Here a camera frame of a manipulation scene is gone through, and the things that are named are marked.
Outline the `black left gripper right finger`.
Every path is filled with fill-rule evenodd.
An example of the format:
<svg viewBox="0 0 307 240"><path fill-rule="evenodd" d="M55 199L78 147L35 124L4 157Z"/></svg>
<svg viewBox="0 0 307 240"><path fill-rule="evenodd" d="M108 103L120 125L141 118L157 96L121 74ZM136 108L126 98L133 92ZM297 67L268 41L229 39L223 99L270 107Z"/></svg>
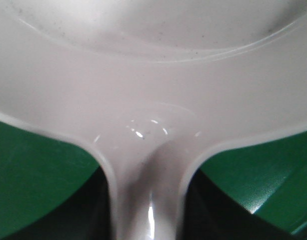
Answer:
<svg viewBox="0 0 307 240"><path fill-rule="evenodd" d="M284 230L251 214L201 170L190 181L184 211L186 240L293 240Z"/></svg>

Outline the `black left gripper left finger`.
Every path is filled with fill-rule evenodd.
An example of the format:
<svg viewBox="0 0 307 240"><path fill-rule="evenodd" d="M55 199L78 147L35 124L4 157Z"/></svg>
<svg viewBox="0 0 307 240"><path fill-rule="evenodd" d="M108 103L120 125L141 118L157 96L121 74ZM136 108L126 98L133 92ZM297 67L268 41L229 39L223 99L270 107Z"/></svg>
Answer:
<svg viewBox="0 0 307 240"><path fill-rule="evenodd" d="M108 182L99 167L65 202L5 240L111 240Z"/></svg>

